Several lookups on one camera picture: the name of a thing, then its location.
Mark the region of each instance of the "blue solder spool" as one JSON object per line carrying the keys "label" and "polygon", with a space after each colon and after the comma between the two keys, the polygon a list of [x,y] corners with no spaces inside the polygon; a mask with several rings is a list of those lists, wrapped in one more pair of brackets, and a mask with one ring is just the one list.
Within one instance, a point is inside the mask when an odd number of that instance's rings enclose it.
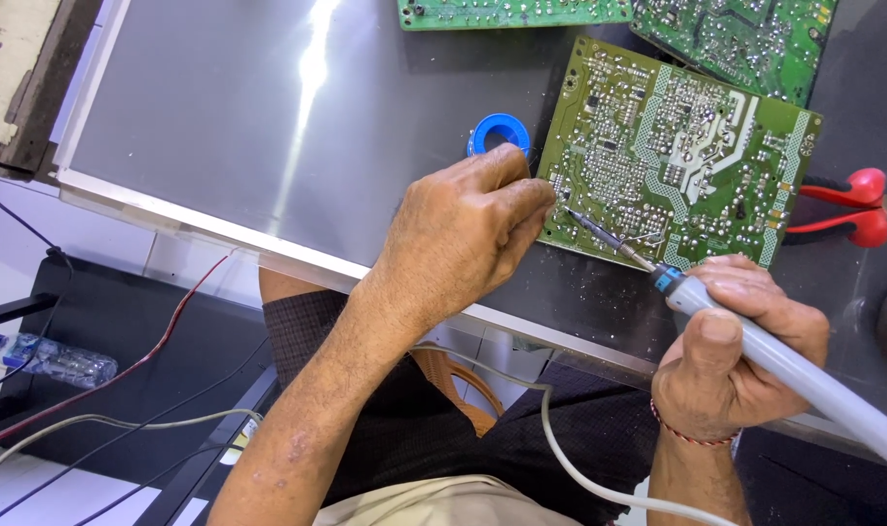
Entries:
{"label": "blue solder spool", "polygon": [[497,134],[520,148],[525,155],[531,149],[531,137],[521,121],[507,113],[493,113],[480,121],[476,129],[470,133],[466,143],[466,155],[472,157],[477,153],[485,153],[485,137]]}

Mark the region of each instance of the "printed circuit board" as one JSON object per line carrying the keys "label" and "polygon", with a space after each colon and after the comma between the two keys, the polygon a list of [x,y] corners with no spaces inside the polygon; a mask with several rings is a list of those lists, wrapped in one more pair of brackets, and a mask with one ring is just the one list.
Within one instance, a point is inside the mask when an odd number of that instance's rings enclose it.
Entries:
{"label": "printed circuit board", "polygon": [[568,206],[654,262],[688,269],[738,253],[768,268],[821,120],[579,37],[538,170],[557,194],[540,241],[636,267]]}
{"label": "printed circuit board", "polygon": [[837,0],[638,0],[636,34],[684,63],[805,108]]}
{"label": "printed circuit board", "polygon": [[631,0],[397,0],[408,31],[630,22]]}

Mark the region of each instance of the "red pliers handle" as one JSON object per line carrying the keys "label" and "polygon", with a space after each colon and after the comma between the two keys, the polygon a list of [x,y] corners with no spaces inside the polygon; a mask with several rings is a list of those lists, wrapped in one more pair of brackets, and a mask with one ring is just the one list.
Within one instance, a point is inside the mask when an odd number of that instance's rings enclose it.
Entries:
{"label": "red pliers handle", "polygon": [[810,225],[789,226],[784,245],[813,244],[846,236],[854,245],[874,248],[887,242],[887,212],[882,208],[886,175],[880,169],[861,169],[845,183],[804,176],[800,195],[862,209]]}

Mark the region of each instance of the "red and white string bracelet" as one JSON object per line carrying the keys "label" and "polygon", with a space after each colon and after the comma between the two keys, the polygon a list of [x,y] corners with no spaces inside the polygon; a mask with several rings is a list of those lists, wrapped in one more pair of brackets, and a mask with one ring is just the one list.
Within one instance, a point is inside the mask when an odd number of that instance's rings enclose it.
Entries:
{"label": "red and white string bracelet", "polygon": [[738,430],[737,432],[733,433],[729,438],[724,438],[723,440],[716,440],[716,441],[697,440],[694,438],[690,438],[689,436],[685,436],[683,433],[675,430],[674,428],[669,426],[667,422],[662,420],[661,414],[658,412],[657,407],[655,407],[654,399],[651,400],[651,413],[655,416],[655,418],[658,419],[658,422],[660,422],[660,424],[662,426],[664,426],[664,429],[668,430],[669,432],[672,432],[674,434],[674,436],[676,436],[677,438],[679,438],[681,440],[685,440],[685,441],[689,442],[690,444],[696,444],[698,446],[725,446],[726,444],[731,444],[732,440],[735,439],[735,437],[739,436],[739,433],[741,433],[741,430]]}

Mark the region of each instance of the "right hand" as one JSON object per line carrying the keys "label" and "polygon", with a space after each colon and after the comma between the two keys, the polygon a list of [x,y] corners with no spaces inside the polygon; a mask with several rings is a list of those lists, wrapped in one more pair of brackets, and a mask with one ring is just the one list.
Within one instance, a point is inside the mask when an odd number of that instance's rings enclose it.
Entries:
{"label": "right hand", "polygon": [[[748,317],[818,367],[830,324],[789,299],[765,269],[742,256],[711,257],[686,272],[721,305]],[[741,322],[725,309],[696,313],[661,359],[652,383],[661,419],[685,436],[721,440],[739,428],[802,413],[807,400],[741,355]]]}
{"label": "right hand", "polygon": [[428,175],[408,187],[356,290],[420,336],[508,281],[554,200],[507,143]]}

